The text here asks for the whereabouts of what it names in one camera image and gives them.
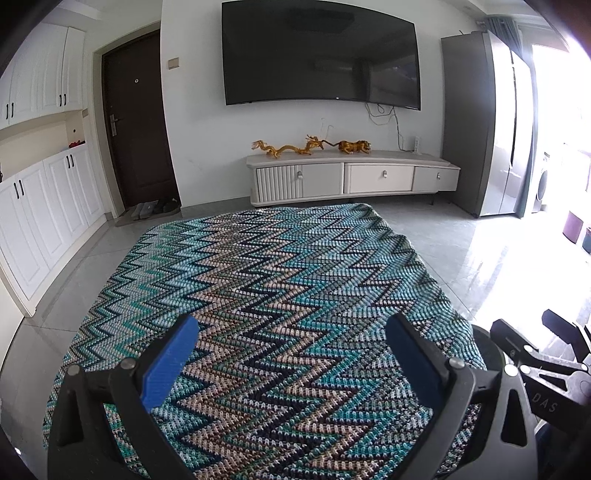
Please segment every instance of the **golden tiger figurine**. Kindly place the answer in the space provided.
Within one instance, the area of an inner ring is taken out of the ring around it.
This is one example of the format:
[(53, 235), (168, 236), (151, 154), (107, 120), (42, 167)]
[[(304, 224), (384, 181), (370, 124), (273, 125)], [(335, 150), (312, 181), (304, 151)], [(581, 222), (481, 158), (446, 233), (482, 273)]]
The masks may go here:
[(367, 140), (357, 140), (355, 143), (341, 140), (339, 143), (332, 144), (327, 140), (323, 140), (324, 143), (328, 143), (331, 147), (339, 147), (339, 151), (351, 155), (354, 152), (371, 152), (371, 144)]

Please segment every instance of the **refrigerator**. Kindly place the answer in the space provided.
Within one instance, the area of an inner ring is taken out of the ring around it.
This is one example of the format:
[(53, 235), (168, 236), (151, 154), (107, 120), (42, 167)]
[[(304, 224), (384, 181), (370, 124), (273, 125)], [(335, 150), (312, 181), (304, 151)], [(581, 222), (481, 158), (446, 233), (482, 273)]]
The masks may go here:
[(441, 39), (442, 157), (461, 168), (453, 202), (476, 217), (515, 213), (530, 160), (529, 67), (491, 32)]

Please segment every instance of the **red object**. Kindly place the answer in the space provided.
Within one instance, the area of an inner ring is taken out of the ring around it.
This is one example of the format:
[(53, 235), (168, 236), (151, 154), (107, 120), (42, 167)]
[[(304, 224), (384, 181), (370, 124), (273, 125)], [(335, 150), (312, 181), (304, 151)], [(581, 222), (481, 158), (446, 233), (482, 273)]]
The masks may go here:
[(74, 148), (77, 147), (78, 145), (82, 145), (86, 143), (86, 140), (78, 140), (78, 142), (73, 142), (70, 145), (68, 145), (68, 148)]

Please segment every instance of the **curved tv screen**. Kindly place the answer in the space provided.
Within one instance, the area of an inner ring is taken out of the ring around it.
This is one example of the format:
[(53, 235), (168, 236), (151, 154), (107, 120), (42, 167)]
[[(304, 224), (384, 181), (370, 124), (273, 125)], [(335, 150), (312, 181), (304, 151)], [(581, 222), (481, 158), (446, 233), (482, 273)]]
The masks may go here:
[(316, 0), (222, 3), (226, 104), (337, 99), (421, 109), (414, 24)]

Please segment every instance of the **purple stool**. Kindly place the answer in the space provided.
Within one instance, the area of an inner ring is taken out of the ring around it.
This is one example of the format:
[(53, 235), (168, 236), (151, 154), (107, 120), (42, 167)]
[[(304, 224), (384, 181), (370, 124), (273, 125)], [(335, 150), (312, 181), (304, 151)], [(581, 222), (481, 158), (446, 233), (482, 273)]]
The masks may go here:
[(572, 243), (577, 243), (581, 230), (583, 229), (583, 221), (577, 217), (573, 212), (569, 212), (569, 216), (564, 224), (563, 235)]

